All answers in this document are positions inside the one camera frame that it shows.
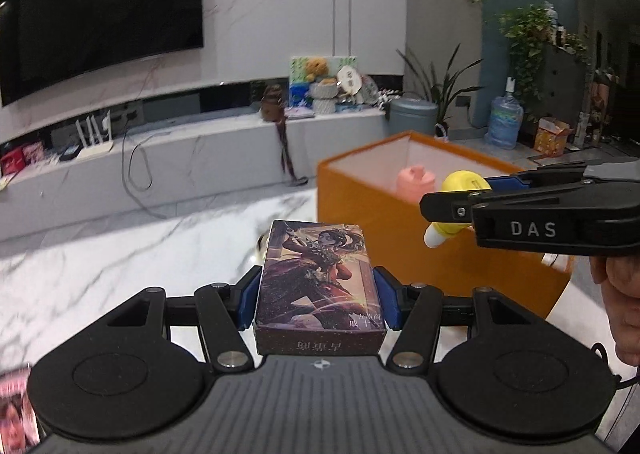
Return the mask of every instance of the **gray bucket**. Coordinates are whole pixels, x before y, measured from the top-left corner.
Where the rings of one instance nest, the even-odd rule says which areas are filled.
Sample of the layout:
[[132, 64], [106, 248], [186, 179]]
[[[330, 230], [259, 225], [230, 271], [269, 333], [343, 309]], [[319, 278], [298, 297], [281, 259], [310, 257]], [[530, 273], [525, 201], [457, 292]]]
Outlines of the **gray bucket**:
[[399, 98], [391, 101], [389, 134], [418, 131], [433, 137], [436, 132], [438, 107], [422, 99]]

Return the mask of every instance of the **yellow bottle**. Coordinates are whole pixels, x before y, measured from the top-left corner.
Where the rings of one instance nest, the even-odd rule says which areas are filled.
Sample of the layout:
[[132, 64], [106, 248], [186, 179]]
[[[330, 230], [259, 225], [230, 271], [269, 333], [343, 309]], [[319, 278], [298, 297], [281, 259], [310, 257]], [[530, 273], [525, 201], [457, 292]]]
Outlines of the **yellow bottle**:
[[[455, 190], [487, 190], [491, 186], [478, 173], [471, 171], [456, 171], [449, 174], [442, 182], [443, 192], [452, 192]], [[467, 227], [471, 227], [471, 223], [431, 223], [424, 234], [424, 243], [434, 249], [443, 244], [446, 240], [454, 238], [458, 233]]]

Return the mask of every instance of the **bucket lid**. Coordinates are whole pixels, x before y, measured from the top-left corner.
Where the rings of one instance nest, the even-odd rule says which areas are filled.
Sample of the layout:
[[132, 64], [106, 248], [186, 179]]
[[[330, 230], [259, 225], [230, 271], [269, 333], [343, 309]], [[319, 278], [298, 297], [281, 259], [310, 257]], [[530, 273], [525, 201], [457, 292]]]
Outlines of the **bucket lid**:
[[438, 107], [428, 100], [402, 97], [391, 101], [391, 111], [409, 113], [412, 115], [425, 115]]

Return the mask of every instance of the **orange storage box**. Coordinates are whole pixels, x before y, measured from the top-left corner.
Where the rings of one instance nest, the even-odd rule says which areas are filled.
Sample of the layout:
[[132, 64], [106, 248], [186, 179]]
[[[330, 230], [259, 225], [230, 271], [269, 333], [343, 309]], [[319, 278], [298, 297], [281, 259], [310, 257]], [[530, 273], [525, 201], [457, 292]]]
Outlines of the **orange storage box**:
[[399, 171], [412, 165], [436, 174], [436, 190], [454, 171], [491, 177], [520, 170], [460, 145], [401, 133], [318, 165], [318, 221], [359, 225], [372, 264], [406, 285], [427, 283], [466, 297], [475, 287], [492, 287], [546, 318], [570, 274], [543, 265], [542, 254], [482, 249], [471, 229], [427, 248], [429, 223], [420, 208], [395, 195]]

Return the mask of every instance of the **television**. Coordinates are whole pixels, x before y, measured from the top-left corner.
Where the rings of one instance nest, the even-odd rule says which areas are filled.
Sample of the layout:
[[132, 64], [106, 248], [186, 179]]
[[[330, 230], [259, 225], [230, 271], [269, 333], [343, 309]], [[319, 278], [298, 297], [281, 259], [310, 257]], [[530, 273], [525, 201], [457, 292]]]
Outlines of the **television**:
[[0, 0], [2, 106], [105, 66], [203, 46], [202, 0]]

